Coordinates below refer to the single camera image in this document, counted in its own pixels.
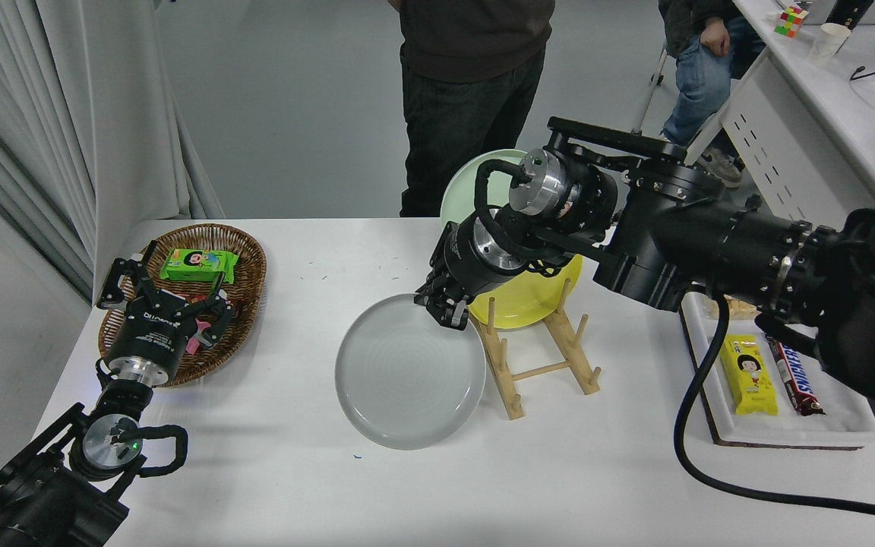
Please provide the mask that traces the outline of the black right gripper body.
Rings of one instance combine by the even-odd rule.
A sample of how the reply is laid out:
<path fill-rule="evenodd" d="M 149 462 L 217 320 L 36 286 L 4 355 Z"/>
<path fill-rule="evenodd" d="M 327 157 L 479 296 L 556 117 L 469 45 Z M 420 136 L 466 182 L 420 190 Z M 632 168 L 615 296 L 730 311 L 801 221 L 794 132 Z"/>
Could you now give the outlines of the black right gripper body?
<path fill-rule="evenodd" d="M 449 274 L 453 278 L 448 287 L 448 295 L 453 298 L 462 298 L 465 294 L 476 297 L 515 277 L 515 269 L 498 264 L 496 251 L 491 252 L 491 259 L 486 257 L 475 242 L 477 232 L 488 233 L 479 219 L 447 223 L 431 256 L 430 274 Z"/>

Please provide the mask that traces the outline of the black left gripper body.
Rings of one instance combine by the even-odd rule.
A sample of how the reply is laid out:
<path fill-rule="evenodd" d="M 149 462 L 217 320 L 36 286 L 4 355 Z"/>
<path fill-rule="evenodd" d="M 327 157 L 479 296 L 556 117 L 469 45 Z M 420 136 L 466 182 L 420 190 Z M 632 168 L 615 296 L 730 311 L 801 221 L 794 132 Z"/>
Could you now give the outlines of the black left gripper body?
<path fill-rule="evenodd" d="M 106 354 L 106 364 L 135 357 L 147 360 L 163 369 L 180 366 L 188 340 L 197 332 L 192 316 L 178 315 L 188 302 L 174 296 L 161 296 L 157 307 L 146 297 L 138 297 L 126 305 L 126 319 Z"/>

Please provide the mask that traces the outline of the seated person's hand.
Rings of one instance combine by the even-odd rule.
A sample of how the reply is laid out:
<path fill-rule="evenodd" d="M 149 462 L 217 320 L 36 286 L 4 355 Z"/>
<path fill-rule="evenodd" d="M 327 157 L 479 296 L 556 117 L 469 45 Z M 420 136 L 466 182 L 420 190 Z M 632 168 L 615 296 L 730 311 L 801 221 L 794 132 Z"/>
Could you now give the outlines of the seated person's hand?
<path fill-rule="evenodd" d="M 731 38 L 722 17 L 708 17 L 704 20 L 700 44 L 716 58 L 729 55 Z"/>

